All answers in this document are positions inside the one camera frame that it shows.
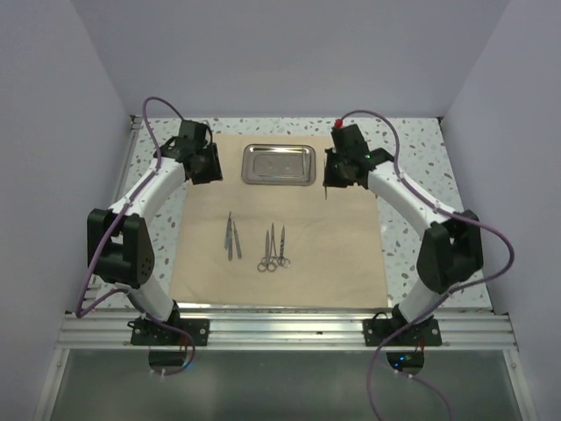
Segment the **steel instrument tray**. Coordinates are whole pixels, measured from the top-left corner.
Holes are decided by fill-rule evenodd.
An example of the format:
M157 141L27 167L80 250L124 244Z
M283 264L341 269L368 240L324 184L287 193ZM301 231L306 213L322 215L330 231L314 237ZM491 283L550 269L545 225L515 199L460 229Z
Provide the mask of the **steel instrument tray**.
M316 151L308 145L251 144L241 178L251 185L309 186L316 180Z

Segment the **beige surgical cloth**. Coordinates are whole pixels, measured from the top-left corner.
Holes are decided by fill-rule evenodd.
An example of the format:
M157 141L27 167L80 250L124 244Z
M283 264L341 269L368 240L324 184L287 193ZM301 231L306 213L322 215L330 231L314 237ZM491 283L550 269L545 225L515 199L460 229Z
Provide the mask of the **beige surgical cloth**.
M360 187L253 185L252 144L310 146L322 166L328 136L215 137L223 180L189 185L171 297L182 303L315 308L387 305L379 212Z

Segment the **steel surgical scissors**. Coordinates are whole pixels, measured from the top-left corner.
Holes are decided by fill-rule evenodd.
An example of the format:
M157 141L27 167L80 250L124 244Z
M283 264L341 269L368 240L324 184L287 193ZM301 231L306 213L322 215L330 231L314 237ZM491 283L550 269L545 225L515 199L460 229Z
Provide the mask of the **steel surgical scissors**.
M283 268L289 268L291 261L285 255L285 248L286 248L286 228L282 227L281 236L280 236L280 251L278 256L278 264Z

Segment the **steel forceps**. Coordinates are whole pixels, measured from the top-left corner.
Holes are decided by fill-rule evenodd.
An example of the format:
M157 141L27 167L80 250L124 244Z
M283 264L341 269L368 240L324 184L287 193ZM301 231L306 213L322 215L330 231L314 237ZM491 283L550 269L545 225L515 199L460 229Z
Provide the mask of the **steel forceps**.
M267 269L273 272L278 266L274 223L271 223Z
M258 263L257 266L259 272L266 272L268 270L269 262L270 262L269 251L270 251L270 235L269 232L266 232L264 256L261 258L261 261Z

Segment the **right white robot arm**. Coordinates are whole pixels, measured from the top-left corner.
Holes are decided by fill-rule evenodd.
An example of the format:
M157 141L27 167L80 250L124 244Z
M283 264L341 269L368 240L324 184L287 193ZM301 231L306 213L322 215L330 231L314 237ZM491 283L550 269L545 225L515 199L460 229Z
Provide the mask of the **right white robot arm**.
M389 203L420 236L415 264L419 280L392 309L390 324L394 340L410 344L421 335L421 323L431 317L426 309L482 268L480 228L457 220L450 206L441 214L423 203L395 172L394 156L383 148L371 150L356 124L344 126L338 119L331 138L334 147L325 151L323 186L359 185Z

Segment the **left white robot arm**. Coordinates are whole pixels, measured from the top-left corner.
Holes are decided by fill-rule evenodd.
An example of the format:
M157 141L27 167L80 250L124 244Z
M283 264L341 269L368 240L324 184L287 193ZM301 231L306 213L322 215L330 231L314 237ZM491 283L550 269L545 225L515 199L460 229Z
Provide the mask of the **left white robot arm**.
M158 146L148 169L107 210L94 209L87 218L88 274L153 318L152 335L162 344L180 338L182 323L172 315L174 300L153 274L155 253L149 225L172 193L187 182L206 184L223 179L217 145L208 125L180 122L178 134Z

